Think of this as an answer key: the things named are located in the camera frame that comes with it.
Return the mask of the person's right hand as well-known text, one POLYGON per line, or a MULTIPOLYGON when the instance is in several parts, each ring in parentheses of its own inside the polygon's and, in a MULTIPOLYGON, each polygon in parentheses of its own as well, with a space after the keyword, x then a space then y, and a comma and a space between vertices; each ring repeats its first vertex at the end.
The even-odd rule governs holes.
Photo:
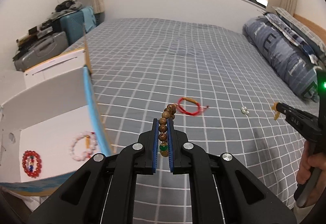
POLYGON ((300 185, 304 185, 306 181, 309 180, 311 176, 311 168, 313 167, 319 168, 321 170, 321 174, 314 189, 309 194, 306 202, 304 202, 303 204, 299 204, 298 202, 296 202, 299 208, 305 208, 314 205, 319 200, 325 189, 325 154, 318 153, 315 155, 309 155, 309 147, 309 142, 305 141, 299 170, 296 176, 297 183, 300 185))

